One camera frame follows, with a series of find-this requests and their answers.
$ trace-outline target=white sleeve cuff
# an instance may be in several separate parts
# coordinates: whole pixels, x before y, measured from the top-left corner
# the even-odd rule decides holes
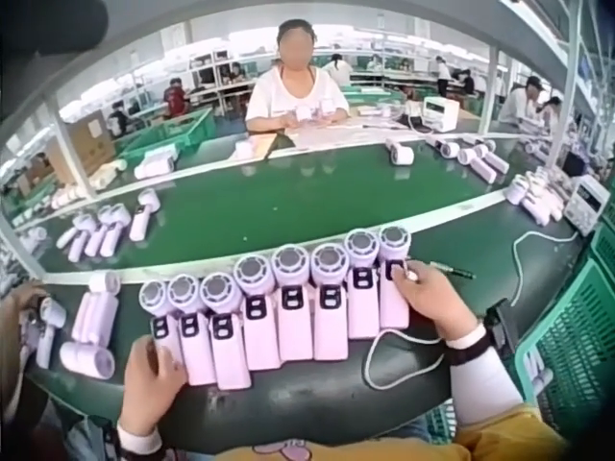
[[[464,350],[474,346],[487,333],[483,324],[479,324],[472,332],[462,338],[447,341],[446,344],[451,349]]]
[[[122,448],[134,454],[152,454],[162,447],[162,439],[157,429],[150,435],[140,437],[127,432],[118,424],[117,436]]]

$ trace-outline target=workbench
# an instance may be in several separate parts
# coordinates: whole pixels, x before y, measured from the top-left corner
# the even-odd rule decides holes
[[[478,122],[460,123],[473,131]],[[230,155],[235,139],[205,143],[192,164]],[[517,150],[515,139],[498,140],[498,155],[510,172],[493,185],[482,182],[456,161],[447,161],[423,142],[410,143],[416,154],[411,167],[393,167],[382,145],[272,158],[249,171],[236,166],[183,178],[158,187],[162,210],[147,242],[122,244],[108,260],[77,265],[55,247],[40,262],[50,272],[109,268],[129,270],[236,255],[274,248],[288,242],[340,234],[358,227],[422,215],[444,206],[476,199],[504,187],[519,172],[533,168]],[[113,201],[134,208],[136,192]],[[57,237],[69,221],[46,223]],[[518,207],[501,202],[412,235],[413,257],[435,260],[476,274],[475,280],[453,279],[463,299],[478,314],[501,298],[511,298],[518,282],[511,246],[527,231],[557,237],[572,235],[565,221],[538,229]],[[555,245],[530,238],[519,249],[525,286],[515,307],[523,334],[540,317],[568,278],[582,241]],[[69,311],[57,335],[49,371],[31,366],[28,376],[58,401],[88,415],[114,421],[120,410],[124,367],[133,341],[149,332],[149,314],[137,301],[139,284],[125,285],[111,338],[116,372],[98,381],[67,372],[58,349],[69,340],[72,322],[86,288],[52,285],[51,293]],[[409,333],[434,338],[430,322],[412,313]],[[339,363],[289,363],[280,370],[253,374],[253,388],[221,393],[214,387],[185,388],[160,424],[167,444],[181,449],[219,452],[237,446],[304,438],[323,444],[344,444],[375,436],[434,408],[450,397],[449,371],[437,370],[399,387],[377,392],[367,387],[361,371],[369,341],[352,341],[349,360]],[[388,338],[375,354],[372,377],[390,382],[432,364],[443,349]]]

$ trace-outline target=white cable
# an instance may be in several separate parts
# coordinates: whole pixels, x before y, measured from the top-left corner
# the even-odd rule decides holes
[[[394,334],[395,336],[399,336],[400,338],[406,340],[408,343],[424,344],[428,346],[439,344],[442,341],[440,338],[438,339],[414,338],[412,336],[408,336],[407,334],[401,333],[397,329],[388,328],[388,329],[382,330],[378,334],[378,336],[374,338],[374,341],[372,342],[372,345],[369,348],[369,352],[367,353],[367,357],[365,358],[365,367],[363,368],[363,378],[365,379],[365,382],[367,382],[367,385],[371,387],[372,389],[375,389],[377,391],[388,391],[389,389],[393,389],[394,387],[399,386],[400,384],[408,381],[409,379],[413,379],[414,377],[432,372],[433,370],[438,368],[440,364],[442,363],[442,361],[444,360],[444,354],[442,354],[435,362],[433,362],[433,364],[429,365],[429,367],[427,368],[424,368],[417,372],[412,372],[408,375],[402,376],[399,379],[396,379],[393,382],[390,382],[388,384],[383,384],[383,385],[376,384],[370,375],[369,369],[372,366],[372,358],[374,356],[374,351],[376,350],[376,346],[381,341],[381,339],[387,334]]]
[[[514,306],[518,301],[519,298],[521,298],[521,292],[523,290],[523,268],[521,266],[521,259],[519,258],[519,253],[517,251],[517,246],[523,242],[526,238],[535,235],[537,237],[541,237],[544,238],[545,240],[549,240],[551,242],[554,243],[569,243],[572,242],[573,240],[575,240],[578,237],[578,233],[575,232],[571,237],[566,237],[566,238],[556,238],[556,237],[551,237],[550,235],[541,233],[541,232],[537,232],[535,230],[530,230],[526,233],[524,233],[521,237],[519,237],[517,240],[515,240],[512,244],[512,259],[514,261],[514,265],[515,265],[515,271],[517,271],[517,275],[519,276],[519,282],[517,283],[517,288],[515,288],[515,293],[512,297],[512,301],[510,302],[511,306]]]

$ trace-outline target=left hand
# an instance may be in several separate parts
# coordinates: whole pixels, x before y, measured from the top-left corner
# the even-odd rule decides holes
[[[156,348],[149,335],[137,339],[126,364],[119,425],[139,437],[152,434],[186,382],[184,365],[168,349]]]

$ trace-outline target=worker in red shirt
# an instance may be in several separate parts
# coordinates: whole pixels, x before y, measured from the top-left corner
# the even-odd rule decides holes
[[[166,111],[168,118],[179,117],[188,112],[188,103],[182,88],[182,79],[178,77],[171,79],[169,87],[164,91],[164,102],[168,106]]]

